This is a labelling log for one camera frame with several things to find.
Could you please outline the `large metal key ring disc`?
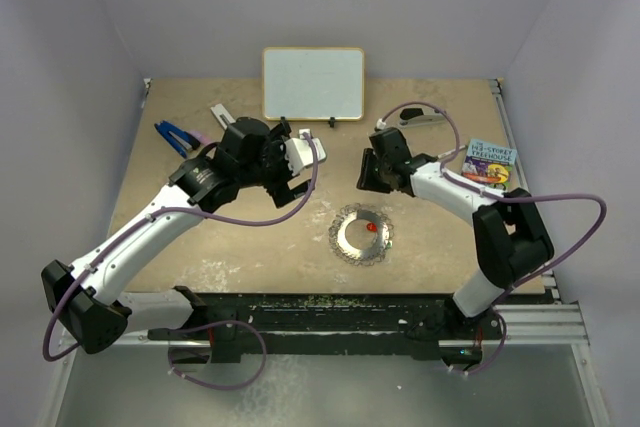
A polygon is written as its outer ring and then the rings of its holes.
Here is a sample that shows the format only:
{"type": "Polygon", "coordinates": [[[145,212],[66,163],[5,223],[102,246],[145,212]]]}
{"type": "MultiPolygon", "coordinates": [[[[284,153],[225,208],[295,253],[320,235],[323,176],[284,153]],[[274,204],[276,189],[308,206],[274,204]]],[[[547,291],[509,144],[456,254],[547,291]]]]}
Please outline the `large metal key ring disc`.
{"type": "Polygon", "coordinates": [[[367,204],[353,203],[342,207],[328,230],[329,245],[341,260],[357,265],[370,266],[382,262],[393,243],[394,225],[381,210],[367,204]],[[377,232],[372,233],[366,225],[372,222],[377,232]]]}

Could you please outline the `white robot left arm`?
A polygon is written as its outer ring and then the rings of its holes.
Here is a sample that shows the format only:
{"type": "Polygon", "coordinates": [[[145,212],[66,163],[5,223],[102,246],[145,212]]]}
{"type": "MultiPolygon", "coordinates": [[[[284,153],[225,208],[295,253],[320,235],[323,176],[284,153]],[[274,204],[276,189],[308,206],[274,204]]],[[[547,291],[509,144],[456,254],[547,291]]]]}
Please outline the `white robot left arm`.
{"type": "Polygon", "coordinates": [[[202,334],[203,304],[183,287],[155,294],[127,291],[130,281],[160,252],[205,219],[219,220],[220,207],[240,190],[262,187],[276,207],[303,207],[316,181],[296,187],[303,170],[318,171],[326,158],[309,130],[290,134],[286,121],[273,128],[241,117],[220,141],[203,147],[170,175],[151,202],[100,246],[70,264],[50,262],[42,271],[51,325],[61,323],[88,354],[101,352],[123,334],[170,329],[184,339],[202,334]]]}

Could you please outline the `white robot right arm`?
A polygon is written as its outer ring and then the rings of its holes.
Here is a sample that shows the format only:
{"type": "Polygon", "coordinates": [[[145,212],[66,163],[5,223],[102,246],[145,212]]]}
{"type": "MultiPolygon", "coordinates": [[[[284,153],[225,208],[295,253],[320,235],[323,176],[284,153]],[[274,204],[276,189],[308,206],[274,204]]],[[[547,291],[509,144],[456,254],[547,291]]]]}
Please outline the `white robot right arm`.
{"type": "Polygon", "coordinates": [[[410,152],[397,128],[369,135],[357,188],[388,194],[401,192],[432,202],[473,229],[478,270],[452,295],[446,330],[467,338],[480,316],[515,283],[554,256],[554,246],[530,194],[484,189],[443,167],[427,154],[410,152]]]}

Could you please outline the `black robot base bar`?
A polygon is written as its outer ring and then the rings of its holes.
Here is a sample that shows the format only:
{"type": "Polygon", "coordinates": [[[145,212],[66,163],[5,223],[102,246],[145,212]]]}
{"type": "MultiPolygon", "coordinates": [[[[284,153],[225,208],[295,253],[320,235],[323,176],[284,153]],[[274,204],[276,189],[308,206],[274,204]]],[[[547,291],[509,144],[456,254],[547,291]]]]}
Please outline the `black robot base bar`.
{"type": "Polygon", "coordinates": [[[154,341],[213,350],[216,362],[244,354],[408,356],[477,365],[481,345],[498,341],[497,313],[466,320],[435,294],[188,293],[194,311],[177,330],[156,328],[154,341]]]}

